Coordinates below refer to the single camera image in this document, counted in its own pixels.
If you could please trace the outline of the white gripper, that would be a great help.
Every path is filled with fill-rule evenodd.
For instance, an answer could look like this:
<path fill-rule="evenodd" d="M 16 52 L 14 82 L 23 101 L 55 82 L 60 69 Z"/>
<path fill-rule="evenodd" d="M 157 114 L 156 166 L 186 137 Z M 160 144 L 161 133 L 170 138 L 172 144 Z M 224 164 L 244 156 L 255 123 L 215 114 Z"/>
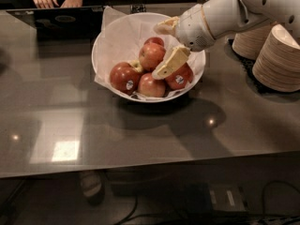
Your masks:
<path fill-rule="evenodd" d="M 179 18 L 171 17 L 154 26 L 154 31 L 160 35 L 171 35 L 185 45 L 170 48 L 163 61 L 152 72 L 156 80 L 163 80 L 183 66 L 190 56 L 190 51 L 201 52 L 215 44 L 207 21 L 204 18 L 203 6 L 195 5 L 185 11 Z"/>

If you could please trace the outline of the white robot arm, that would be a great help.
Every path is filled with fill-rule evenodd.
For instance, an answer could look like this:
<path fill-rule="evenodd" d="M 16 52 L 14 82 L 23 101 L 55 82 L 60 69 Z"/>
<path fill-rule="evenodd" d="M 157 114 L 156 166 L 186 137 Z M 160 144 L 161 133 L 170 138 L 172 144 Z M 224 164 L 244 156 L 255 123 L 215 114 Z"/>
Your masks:
<path fill-rule="evenodd" d="M 154 27 L 156 33 L 171 35 L 180 45 L 167 51 L 152 75 L 157 80 L 165 79 L 186 63 L 191 52 L 201 52 L 231 32 L 244 32 L 269 22 L 283 25 L 299 40 L 300 0 L 209 0 L 197 4 Z"/>

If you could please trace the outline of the person's second hand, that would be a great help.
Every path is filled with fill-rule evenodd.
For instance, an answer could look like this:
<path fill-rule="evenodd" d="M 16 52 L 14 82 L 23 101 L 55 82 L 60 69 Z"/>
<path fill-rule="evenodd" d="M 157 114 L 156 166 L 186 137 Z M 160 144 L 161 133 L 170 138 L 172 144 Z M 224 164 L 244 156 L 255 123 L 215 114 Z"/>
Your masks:
<path fill-rule="evenodd" d="M 61 5 L 62 8 L 79 8 L 83 5 L 83 0 L 65 0 Z"/>

